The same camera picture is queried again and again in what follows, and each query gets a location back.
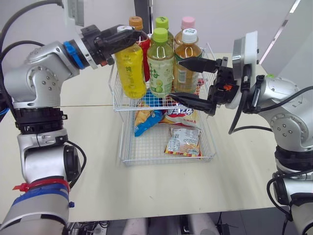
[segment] red bottle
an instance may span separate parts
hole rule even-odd
[[[150,47],[150,39],[148,35],[142,31],[143,24],[142,24],[142,18],[139,16],[132,16],[129,18],[129,25],[132,27],[135,27],[135,30],[141,30],[141,35],[139,37],[139,41],[137,41],[137,44],[141,47],[143,51],[143,71],[145,74],[145,80],[146,82],[150,79],[150,70],[149,65],[147,61],[147,50]]]

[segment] white bottle cap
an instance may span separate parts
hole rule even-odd
[[[133,30],[133,27],[128,26],[128,25],[121,25],[119,27],[116,28],[117,32],[122,32],[124,30]]]
[[[195,43],[197,41],[197,30],[194,28],[184,29],[182,32],[182,42],[183,43]]]

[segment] blue tape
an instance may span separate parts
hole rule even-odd
[[[83,65],[83,62],[80,60],[75,47],[73,47],[71,43],[69,43],[68,41],[64,42],[63,45],[65,46],[65,49],[67,50],[67,52],[72,56],[72,58],[74,59],[78,67],[81,70],[83,70],[85,66]]]
[[[31,189],[30,191],[26,192],[25,194],[15,199],[12,205],[15,205],[26,199],[40,196],[40,195],[45,195],[45,194],[58,194],[58,195],[65,197],[68,200],[68,194],[61,191],[61,189],[64,189],[67,191],[67,187],[63,184],[52,184],[52,185],[42,186],[40,188]]]

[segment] wire basket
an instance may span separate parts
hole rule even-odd
[[[208,162],[216,154],[211,130],[207,122],[207,115],[200,112],[200,151],[201,157],[186,157],[164,153],[171,137],[172,124],[157,124],[145,131],[141,136],[134,136],[135,111],[120,112],[123,128],[120,141],[119,156],[126,165],[150,165],[189,162]]]
[[[215,60],[214,54],[211,50],[209,43],[206,44],[206,47],[202,49],[202,57],[206,59]],[[203,72],[199,75],[198,84],[196,88],[196,94],[200,98],[207,99],[207,94],[209,91],[210,85],[213,84],[213,81],[216,77],[216,73]],[[146,87],[149,88],[149,81],[146,82]],[[146,110],[149,107],[145,107],[143,99],[130,99],[128,98],[123,91],[121,81],[116,69],[115,64],[112,66],[110,79],[109,79],[109,88],[113,97],[113,109],[114,111],[131,111],[131,110]],[[184,109],[186,108],[182,104],[177,103],[171,97],[166,96],[164,98],[149,98],[149,104],[156,104],[153,106],[154,110],[157,109]]]

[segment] light green bottle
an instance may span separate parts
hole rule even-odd
[[[172,90],[174,52],[167,44],[165,28],[154,29],[152,38],[154,43],[147,51],[150,90],[156,97],[165,97]]]
[[[156,28],[165,28],[167,30],[167,43],[171,48],[174,48],[174,36],[170,31],[168,31],[168,25],[168,18],[166,16],[160,16],[156,18]]]

